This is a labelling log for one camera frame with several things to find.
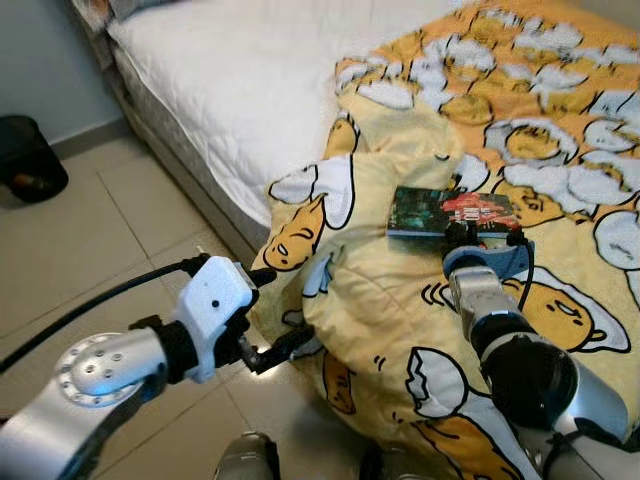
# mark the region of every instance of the book cover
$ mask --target book cover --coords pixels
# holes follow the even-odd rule
[[[504,238],[518,226],[505,195],[398,187],[387,234],[439,237],[451,222],[468,221],[476,223],[478,237]]]

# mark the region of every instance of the beige floor tile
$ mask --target beige floor tile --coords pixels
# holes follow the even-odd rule
[[[134,136],[124,136],[63,160],[65,168],[84,168],[94,173],[123,165],[149,150]]]
[[[15,197],[6,185],[0,185],[0,217],[8,212],[27,206],[28,205],[21,202],[18,197]]]
[[[19,335],[4,339],[1,351],[13,350],[28,336],[95,294],[151,269],[151,264],[145,261],[110,279],[33,322],[25,329],[28,331],[21,330]],[[95,333],[125,332],[129,324],[153,314],[159,314],[167,321],[173,305],[174,302],[164,286],[159,281],[153,281],[120,295],[80,317],[0,377],[0,414],[17,411],[37,395],[51,378],[53,366],[60,355],[75,342]],[[126,456],[220,384],[220,380],[214,378],[205,385],[187,380],[175,386],[168,386],[163,395],[144,405],[131,421],[111,437],[101,456],[98,471],[105,470]]]
[[[0,337],[146,258],[95,173],[0,215]]]
[[[97,478],[210,479],[227,445],[247,430],[237,407],[219,388]]]
[[[225,388],[249,426],[278,443],[283,478],[358,478],[360,459],[370,444],[291,365],[260,376],[243,371]]]
[[[149,256],[205,227],[195,207],[149,155],[100,176]]]

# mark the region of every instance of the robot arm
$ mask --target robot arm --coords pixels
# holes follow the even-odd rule
[[[85,478],[109,436],[167,383],[203,383],[217,367],[240,359],[258,373],[287,360],[311,338],[310,328],[264,353],[243,335],[258,286],[274,278],[272,271],[247,274],[228,258],[212,257],[180,293],[171,323],[150,317],[127,333],[72,346],[44,390],[0,429],[0,476]]]
[[[462,246],[444,261],[493,402],[542,478],[635,479],[640,453],[621,449],[628,414],[620,396],[539,336],[502,290],[500,279],[526,265],[524,250]]]

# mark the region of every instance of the white bedsheet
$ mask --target white bedsheet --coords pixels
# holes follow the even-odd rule
[[[200,0],[110,35],[225,193],[270,226],[264,187],[318,160],[336,114],[335,62],[428,23],[451,0]]]

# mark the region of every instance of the black trash bin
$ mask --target black trash bin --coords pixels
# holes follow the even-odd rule
[[[29,117],[0,117],[0,182],[25,202],[41,202],[60,193],[69,176]]]

